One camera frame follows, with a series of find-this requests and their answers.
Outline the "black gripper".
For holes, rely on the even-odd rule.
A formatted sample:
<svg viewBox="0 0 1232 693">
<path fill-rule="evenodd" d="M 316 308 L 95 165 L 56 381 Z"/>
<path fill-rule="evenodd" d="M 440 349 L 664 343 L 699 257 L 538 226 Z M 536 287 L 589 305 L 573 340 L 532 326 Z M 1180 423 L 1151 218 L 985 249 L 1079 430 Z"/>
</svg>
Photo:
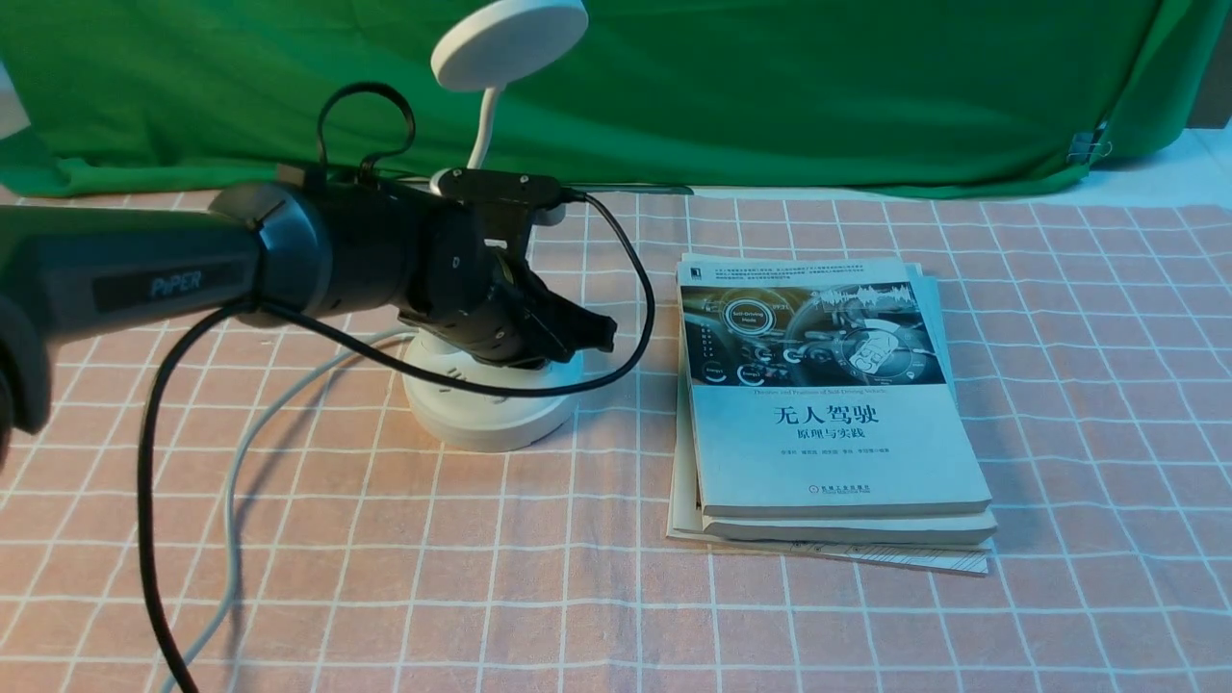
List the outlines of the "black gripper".
<svg viewBox="0 0 1232 693">
<path fill-rule="evenodd" d="M 408 203 L 418 256 L 400 306 L 407 321 L 494 367 L 614 351 L 616 321 L 554 293 L 529 268 L 529 208 L 444 197 Z"/>
</svg>

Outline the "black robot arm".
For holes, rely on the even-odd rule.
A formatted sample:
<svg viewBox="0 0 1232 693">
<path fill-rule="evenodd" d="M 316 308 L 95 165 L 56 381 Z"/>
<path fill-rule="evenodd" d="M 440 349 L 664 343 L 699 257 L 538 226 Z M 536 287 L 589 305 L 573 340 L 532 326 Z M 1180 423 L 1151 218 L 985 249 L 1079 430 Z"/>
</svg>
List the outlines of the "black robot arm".
<svg viewBox="0 0 1232 693">
<path fill-rule="evenodd" d="M 611 351 L 616 323 L 554 293 L 525 259 L 529 215 L 568 200 L 531 176 L 504 215 L 397 181 L 245 182 L 205 212 L 2 208 L 2 439 L 51 417 L 53 351 L 67 343 L 250 301 L 310 319 L 395 307 L 492 367 Z"/>
</svg>

